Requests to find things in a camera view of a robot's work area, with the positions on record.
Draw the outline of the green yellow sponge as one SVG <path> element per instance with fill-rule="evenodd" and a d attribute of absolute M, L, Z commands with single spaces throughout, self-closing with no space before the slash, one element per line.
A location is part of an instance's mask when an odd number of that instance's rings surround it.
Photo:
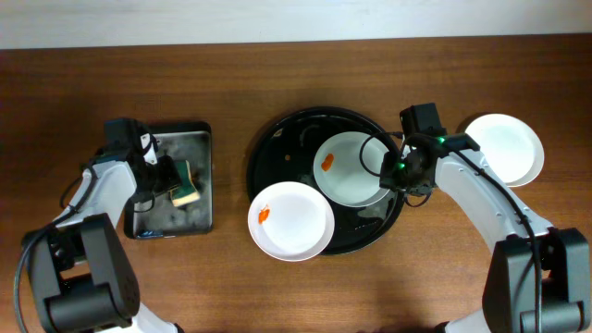
<path fill-rule="evenodd" d="M 181 207 L 199 201 L 201 194 L 193 184 L 189 162 L 176 161 L 175 167 L 179 174 L 179 185 L 169 192 L 171 203 Z"/>

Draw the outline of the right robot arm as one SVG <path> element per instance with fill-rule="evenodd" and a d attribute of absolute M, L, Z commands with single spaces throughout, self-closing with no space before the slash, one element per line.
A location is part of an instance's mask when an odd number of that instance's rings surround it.
<path fill-rule="evenodd" d="M 387 153 L 381 187 L 407 196 L 440 189 L 458 204 L 490 251 L 481 307 L 437 332 L 582 332 L 591 325 L 589 245 L 576 228 L 555 228 L 487 165 L 467 134 L 448 134 L 435 104 L 400 113 L 403 142 Z"/>

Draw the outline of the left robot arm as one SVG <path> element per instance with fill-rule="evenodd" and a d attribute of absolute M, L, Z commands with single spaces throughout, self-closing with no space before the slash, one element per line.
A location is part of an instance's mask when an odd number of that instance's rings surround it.
<path fill-rule="evenodd" d="M 105 123 L 99 148 L 74 181 L 76 193 L 48 225 L 29 232 L 13 284 L 20 331 L 20 281 L 26 274 L 46 332 L 179 332 L 141 301 L 138 280 L 116 233 L 126 210 L 154 204 L 180 184 L 169 157 L 158 157 L 150 129 L 132 118 Z"/>

